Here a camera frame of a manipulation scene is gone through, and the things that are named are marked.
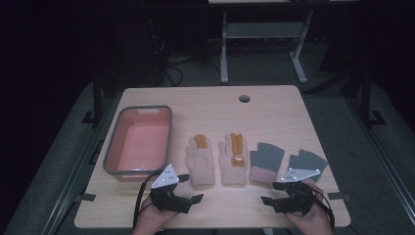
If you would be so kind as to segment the pink basket with grey rim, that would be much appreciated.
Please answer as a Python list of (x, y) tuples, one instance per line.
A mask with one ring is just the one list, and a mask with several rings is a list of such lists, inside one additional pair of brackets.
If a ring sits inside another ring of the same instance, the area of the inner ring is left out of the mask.
[(169, 106), (134, 106), (116, 119), (103, 169), (118, 181), (138, 181), (167, 164), (172, 109)]

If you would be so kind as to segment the white metal desk frame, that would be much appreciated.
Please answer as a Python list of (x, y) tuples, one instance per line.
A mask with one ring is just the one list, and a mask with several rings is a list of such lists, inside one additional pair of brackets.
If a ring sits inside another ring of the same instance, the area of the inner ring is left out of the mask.
[[(308, 79), (300, 62), (300, 53), (308, 34), (309, 26), (316, 6), (324, 4), (351, 3), (359, 0), (208, 0), (212, 6), (224, 6), (227, 10), (222, 12), (221, 51), (220, 51), (220, 82), (226, 85), (229, 82), (227, 42), (229, 39), (296, 39), (296, 48), (289, 53), (290, 60), (301, 84), (307, 84)], [(305, 13), (301, 21), (289, 20), (287, 22), (229, 22), (228, 13), (232, 6), (237, 7), (264, 7), (271, 10), (273, 7), (289, 7), (293, 4), (299, 8), (304, 6)]]

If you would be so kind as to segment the person's left hand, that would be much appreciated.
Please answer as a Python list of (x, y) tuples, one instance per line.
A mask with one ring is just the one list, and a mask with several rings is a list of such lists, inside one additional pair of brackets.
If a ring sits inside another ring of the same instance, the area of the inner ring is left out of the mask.
[(131, 235), (155, 235), (168, 221), (177, 216), (175, 211), (160, 211), (150, 198), (142, 202), (142, 209)]

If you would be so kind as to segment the grey and pink fingerless glove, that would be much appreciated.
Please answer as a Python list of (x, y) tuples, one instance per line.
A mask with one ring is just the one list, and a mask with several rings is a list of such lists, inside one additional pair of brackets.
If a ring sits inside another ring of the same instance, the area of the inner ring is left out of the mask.
[(289, 171), (293, 170), (296, 173), (293, 176), (293, 181), (299, 181), (300, 179), (297, 175), (299, 170), (311, 170), (314, 173), (319, 170), (320, 173), (318, 175), (314, 174), (311, 177), (311, 180), (316, 183), (327, 165), (328, 162), (318, 155), (306, 150), (300, 150), (297, 155), (290, 155)]
[(285, 151), (269, 143), (258, 143), (256, 151), (250, 151), (250, 181), (272, 184), (276, 181)]

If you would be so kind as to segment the black table edge bracket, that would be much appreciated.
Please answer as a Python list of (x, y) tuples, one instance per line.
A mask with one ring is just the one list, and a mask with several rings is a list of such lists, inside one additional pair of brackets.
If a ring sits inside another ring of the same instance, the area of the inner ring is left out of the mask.
[(93, 202), (95, 200), (96, 196), (94, 194), (88, 194), (88, 193), (82, 193), (75, 197), (76, 202), (81, 201), (87, 201), (87, 202)]
[(328, 193), (328, 197), (332, 201), (333, 200), (344, 200), (345, 202), (351, 201), (350, 196), (343, 194), (342, 192)]

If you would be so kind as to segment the black metal stand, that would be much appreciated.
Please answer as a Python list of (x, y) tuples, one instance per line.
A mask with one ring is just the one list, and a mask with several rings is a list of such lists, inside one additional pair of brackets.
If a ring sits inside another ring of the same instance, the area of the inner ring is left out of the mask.
[(371, 77), (368, 71), (361, 79), (360, 117), (367, 128), (373, 125), (386, 125), (380, 112), (371, 109)]
[(100, 75), (96, 71), (92, 80), (93, 87), (93, 110), (85, 113), (82, 123), (89, 123), (93, 127), (96, 127), (102, 117), (102, 91), (100, 86)]

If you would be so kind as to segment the person's right hand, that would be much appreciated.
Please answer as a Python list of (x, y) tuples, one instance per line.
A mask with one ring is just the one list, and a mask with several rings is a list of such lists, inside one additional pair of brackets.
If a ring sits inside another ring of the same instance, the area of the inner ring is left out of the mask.
[(285, 213), (285, 217), (302, 233), (302, 235), (334, 235), (328, 214), (317, 204), (303, 216)]

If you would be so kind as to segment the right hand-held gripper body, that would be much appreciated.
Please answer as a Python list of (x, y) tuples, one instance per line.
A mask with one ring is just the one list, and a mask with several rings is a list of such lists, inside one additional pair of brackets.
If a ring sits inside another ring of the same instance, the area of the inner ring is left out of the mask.
[(293, 170), (288, 170), (279, 181), (286, 184), (287, 189), (283, 192), (286, 192), (288, 197), (275, 200), (273, 209), (280, 213), (300, 212), (302, 215), (307, 214), (313, 205), (315, 196), (312, 189), (302, 181), (319, 173), (319, 170), (316, 173), (311, 170), (299, 170), (297, 175), (300, 180), (293, 181), (293, 176), (296, 173)]

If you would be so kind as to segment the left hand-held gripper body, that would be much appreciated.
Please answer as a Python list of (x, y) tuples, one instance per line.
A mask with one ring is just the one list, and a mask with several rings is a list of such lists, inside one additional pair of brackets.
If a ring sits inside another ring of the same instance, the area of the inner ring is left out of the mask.
[(175, 188), (182, 183), (178, 182), (177, 176), (175, 169), (169, 164), (151, 186), (150, 198), (161, 212), (187, 213), (192, 206), (190, 199), (174, 194)]

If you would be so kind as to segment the beige glove with orange fingers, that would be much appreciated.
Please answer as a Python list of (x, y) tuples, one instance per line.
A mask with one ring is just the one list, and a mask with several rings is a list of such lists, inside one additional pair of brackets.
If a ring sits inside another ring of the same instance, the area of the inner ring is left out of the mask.
[(186, 164), (193, 187), (212, 187), (215, 182), (214, 162), (209, 140), (203, 134), (189, 139)]

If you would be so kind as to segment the grey metal floor rail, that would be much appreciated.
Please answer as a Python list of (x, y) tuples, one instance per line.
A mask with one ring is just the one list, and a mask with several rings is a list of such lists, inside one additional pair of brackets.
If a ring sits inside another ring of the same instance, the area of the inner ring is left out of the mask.
[(396, 167), (389, 159), (388, 153), (381, 144), (378, 136), (373, 131), (372, 126), (363, 120), (363, 117), (360, 114), (360, 108), (352, 100), (347, 100), (346, 103), (351, 109), (358, 124), (362, 128), (364, 135), (374, 150), (375, 155), (379, 160), (383, 171), (385, 172), (386, 178), (390, 182), (390, 185), (396, 194), (401, 206), (403, 207), (411, 223), (415, 226), (415, 199), (412, 197), (408, 188), (398, 174)]
[(46, 169), (42, 175), (49, 173), (51, 179), (47, 192), (54, 201), (41, 226), (41, 235), (56, 235), (72, 206), (84, 196), (116, 106), (117, 100), (105, 99), (103, 116), (97, 123), (83, 120), (92, 110), (89, 102), (77, 102), (69, 114), (53, 143), (48, 163), (43, 164)]

